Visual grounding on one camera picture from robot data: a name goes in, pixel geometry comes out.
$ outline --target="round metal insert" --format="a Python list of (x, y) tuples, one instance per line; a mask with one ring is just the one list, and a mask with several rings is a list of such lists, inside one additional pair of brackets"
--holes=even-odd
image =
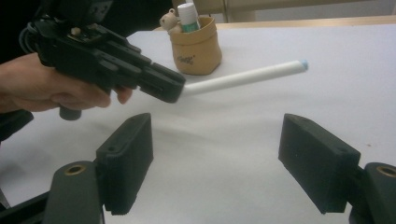
[(393, 177), (396, 178), (396, 169), (393, 167), (389, 167), (389, 166), (377, 166), (376, 170), (383, 174), (383, 175), (387, 175), (389, 177)]
[(85, 166), (83, 165), (74, 165), (69, 167), (67, 170), (64, 171), (65, 175), (79, 175), (85, 171)]

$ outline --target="pen holder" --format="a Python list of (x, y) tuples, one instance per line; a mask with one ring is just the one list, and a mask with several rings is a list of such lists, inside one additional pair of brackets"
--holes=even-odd
[(215, 20), (200, 17), (201, 29), (191, 33), (172, 33), (172, 51), (177, 69), (189, 75), (209, 75), (221, 62)]

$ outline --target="small stuffed toy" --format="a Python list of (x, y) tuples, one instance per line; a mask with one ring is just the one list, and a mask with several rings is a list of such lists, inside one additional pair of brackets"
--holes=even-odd
[(177, 22), (176, 12), (174, 9), (169, 9), (169, 12), (163, 15), (160, 19), (160, 25), (168, 34), (181, 33), (181, 26)]

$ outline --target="white rod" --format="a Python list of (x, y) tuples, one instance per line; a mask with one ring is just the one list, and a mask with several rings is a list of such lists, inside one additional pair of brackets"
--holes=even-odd
[(305, 72), (306, 70), (308, 70), (308, 62), (306, 60), (281, 63), (229, 75), (226, 77), (217, 77), (207, 81), (192, 83), (184, 86), (181, 96), (191, 96), (210, 91), (224, 90), (232, 87), (250, 84), (253, 82), (290, 76)]

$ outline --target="white table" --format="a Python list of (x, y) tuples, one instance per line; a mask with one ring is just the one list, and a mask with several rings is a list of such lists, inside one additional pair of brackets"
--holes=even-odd
[[(152, 116), (154, 162), (127, 216), (106, 223), (347, 223), (323, 216), (277, 159), (285, 113), (312, 119), (371, 161), (396, 164), (396, 25), (218, 30), (223, 61), (188, 83), (296, 59), (309, 71), (170, 105), (135, 91), (127, 105), (64, 121), (35, 114), (0, 151), (0, 187), (14, 205), (50, 187), (72, 161), (93, 160), (129, 117)], [(129, 40), (154, 62), (176, 69), (169, 36)]]

